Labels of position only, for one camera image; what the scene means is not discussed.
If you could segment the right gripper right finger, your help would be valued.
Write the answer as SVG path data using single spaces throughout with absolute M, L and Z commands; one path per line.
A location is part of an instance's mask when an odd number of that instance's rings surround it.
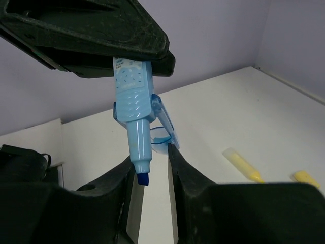
M 168 146 L 174 243 L 324 243 L 324 196 L 302 183 L 217 184 Z

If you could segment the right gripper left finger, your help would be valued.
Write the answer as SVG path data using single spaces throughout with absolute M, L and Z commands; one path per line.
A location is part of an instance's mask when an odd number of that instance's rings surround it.
M 1 184 L 1 243 L 137 243 L 143 193 L 130 159 L 76 191 Z

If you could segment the yellow highlighter body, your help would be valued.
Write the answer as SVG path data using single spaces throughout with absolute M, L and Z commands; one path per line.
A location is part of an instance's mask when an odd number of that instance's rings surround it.
M 248 180 L 256 183 L 264 183 L 260 172 L 248 163 L 233 148 L 227 148 L 222 155 Z

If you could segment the blue highlighter pen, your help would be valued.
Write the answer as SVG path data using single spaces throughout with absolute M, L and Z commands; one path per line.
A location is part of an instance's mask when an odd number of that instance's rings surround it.
M 161 97 L 154 93 L 151 62 L 115 57 L 113 70 L 113 117 L 127 130 L 138 184 L 147 186 L 153 151 L 166 155 L 169 144 L 179 148 L 177 134 Z

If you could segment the yellow marker cap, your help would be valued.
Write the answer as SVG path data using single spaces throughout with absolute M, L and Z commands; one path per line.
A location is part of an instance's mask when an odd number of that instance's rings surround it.
M 307 173 L 304 170 L 295 172 L 292 175 L 292 177 L 296 182 L 306 183 L 306 184 L 310 184 L 316 188 L 320 188 L 320 184 L 309 173 Z

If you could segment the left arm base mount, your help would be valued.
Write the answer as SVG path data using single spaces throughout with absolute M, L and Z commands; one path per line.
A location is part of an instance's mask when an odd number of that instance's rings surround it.
M 48 153 L 12 145 L 1 145 L 1 187 L 25 184 L 63 186 L 59 166 Z

